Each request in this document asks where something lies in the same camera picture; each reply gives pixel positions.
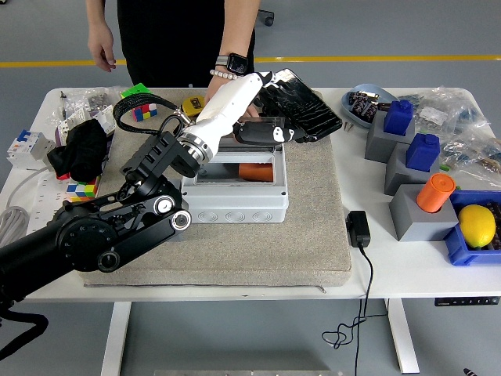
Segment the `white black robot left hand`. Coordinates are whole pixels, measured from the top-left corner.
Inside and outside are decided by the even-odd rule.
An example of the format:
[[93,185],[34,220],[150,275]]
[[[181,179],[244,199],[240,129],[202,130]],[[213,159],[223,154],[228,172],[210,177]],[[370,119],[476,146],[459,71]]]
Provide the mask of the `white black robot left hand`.
[[266,121],[239,119],[258,92],[275,82],[272,72],[253,73],[221,86],[199,114],[194,125],[184,129],[178,141],[197,146],[205,153],[216,154],[222,137],[234,135],[242,144],[275,146],[305,136],[305,131],[294,126],[283,126]]

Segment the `person's left hand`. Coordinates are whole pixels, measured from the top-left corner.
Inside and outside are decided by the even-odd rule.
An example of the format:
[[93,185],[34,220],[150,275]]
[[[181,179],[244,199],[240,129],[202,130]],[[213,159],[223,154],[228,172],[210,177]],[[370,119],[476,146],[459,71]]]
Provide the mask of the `person's left hand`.
[[[216,92],[225,84],[232,82],[232,80],[229,80],[228,78],[224,77],[219,77],[219,76],[212,76],[210,83],[207,87],[207,91],[204,97],[205,103],[208,104],[210,100],[214,97]],[[242,118],[258,118],[259,113],[258,110],[250,104],[246,110],[240,115]]]

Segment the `person's right hand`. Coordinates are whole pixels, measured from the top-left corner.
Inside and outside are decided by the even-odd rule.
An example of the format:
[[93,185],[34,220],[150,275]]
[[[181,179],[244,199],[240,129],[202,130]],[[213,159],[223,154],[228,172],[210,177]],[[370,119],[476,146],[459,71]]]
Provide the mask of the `person's right hand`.
[[108,73],[116,68],[113,45],[114,39],[111,33],[104,31],[89,33],[88,48],[93,61],[99,69]]

